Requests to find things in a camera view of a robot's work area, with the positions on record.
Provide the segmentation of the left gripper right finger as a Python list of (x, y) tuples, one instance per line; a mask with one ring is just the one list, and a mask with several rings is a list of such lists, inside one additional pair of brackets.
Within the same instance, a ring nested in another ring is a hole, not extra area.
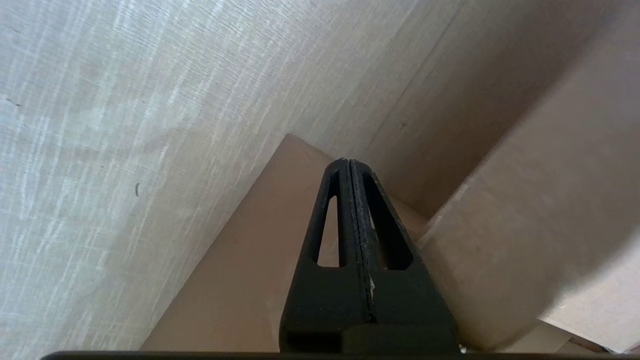
[(345, 350), (457, 353), (457, 325), (373, 171), (351, 159), (349, 175), (365, 314)]

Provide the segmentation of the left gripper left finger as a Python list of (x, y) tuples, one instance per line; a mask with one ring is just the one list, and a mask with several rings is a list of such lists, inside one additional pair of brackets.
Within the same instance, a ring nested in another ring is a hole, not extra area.
[[(341, 353), (343, 334), (373, 318), (365, 281), (352, 162), (325, 168), (279, 322), (282, 353)], [(318, 263), (329, 203), (337, 203), (338, 266)]]

